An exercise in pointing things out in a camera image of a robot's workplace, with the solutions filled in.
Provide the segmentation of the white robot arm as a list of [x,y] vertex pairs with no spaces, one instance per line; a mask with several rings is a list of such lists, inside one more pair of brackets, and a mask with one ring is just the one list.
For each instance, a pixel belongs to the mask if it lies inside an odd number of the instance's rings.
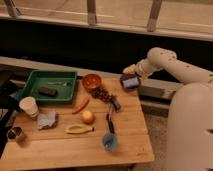
[[147,78],[160,70],[183,83],[169,108],[166,171],[213,171],[213,71],[178,60],[172,50],[154,47],[123,73]]

